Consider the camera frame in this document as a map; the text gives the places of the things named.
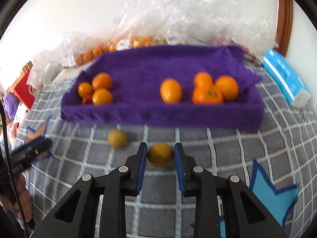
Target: blue star decoration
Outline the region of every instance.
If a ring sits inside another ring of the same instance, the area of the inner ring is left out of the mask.
[[[27,127],[27,137],[26,137],[26,140],[25,140],[25,144],[29,144],[31,145],[33,143],[33,140],[38,138],[38,137],[44,137],[45,134],[46,134],[46,130],[47,130],[47,123],[48,123],[48,120],[50,119],[47,118],[47,120],[42,123],[37,130],[34,130],[33,128],[31,128],[30,126]],[[45,158],[48,158],[48,157],[51,157],[52,156],[52,152],[48,149],[46,150],[45,152],[42,152],[40,153],[36,159],[34,160],[35,161],[38,161],[38,160],[42,160],[42,159],[45,159]]]
[[[288,213],[297,202],[298,185],[294,184],[282,189],[276,189],[263,167],[256,160],[253,160],[249,188],[275,217],[278,223],[284,227]],[[221,238],[226,237],[223,216],[220,217],[220,236]]]

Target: red shopping bag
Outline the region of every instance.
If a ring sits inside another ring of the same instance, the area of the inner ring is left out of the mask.
[[[13,92],[20,99],[20,101],[30,110],[36,97],[36,89],[26,84],[29,74],[30,70],[26,72],[26,74],[14,88]]]

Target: purple towel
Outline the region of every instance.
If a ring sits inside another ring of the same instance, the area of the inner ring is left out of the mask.
[[[244,53],[236,46],[159,46],[107,53],[82,72],[65,93],[61,117],[77,123],[147,124],[150,126],[188,126],[259,129],[264,103],[254,84],[260,76],[247,70]],[[191,94],[196,73],[208,72],[213,80],[232,76],[239,85],[235,102],[221,105],[193,105]],[[110,105],[81,105],[77,87],[91,82],[100,73],[110,74],[114,102]],[[161,82],[176,79],[183,90],[179,104],[166,105],[159,93]]]
[[[19,102],[15,96],[11,93],[6,93],[3,97],[4,100],[4,112],[9,116],[10,121],[14,120],[16,111],[18,110]]]

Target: checkered fabric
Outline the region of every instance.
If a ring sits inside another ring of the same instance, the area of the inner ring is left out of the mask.
[[[147,142],[149,147],[158,141],[172,146],[182,142],[185,153],[214,175],[226,178],[237,175],[249,185],[255,158],[276,188],[298,183],[298,202],[287,217],[285,229],[290,237],[300,237],[317,210],[317,118],[310,105],[301,110],[289,106],[264,68],[248,63],[246,66],[263,77],[256,87],[266,109],[257,133],[67,123],[60,118],[61,98],[73,82],[47,85],[38,94],[16,144],[24,142],[27,126],[37,129],[51,116],[46,136],[53,140],[53,157],[37,162],[31,169],[30,192],[35,220],[40,223],[83,174],[100,176],[123,165],[128,156],[137,152],[141,141]],[[116,150],[109,146],[107,134],[113,128],[127,133],[127,147]],[[180,194],[174,165],[154,168],[148,164],[140,196],[126,198],[127,236],[192,237],[190,224],[194,222],[194,209],[195,200]],[[218,210],[221,214],[220,200]]]

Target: blue box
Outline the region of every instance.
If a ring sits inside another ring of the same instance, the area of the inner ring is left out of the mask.
[[[268,49],[262,64],[290,105],[301,107],[308,102],[311,97],[309,89],[281,54]]]

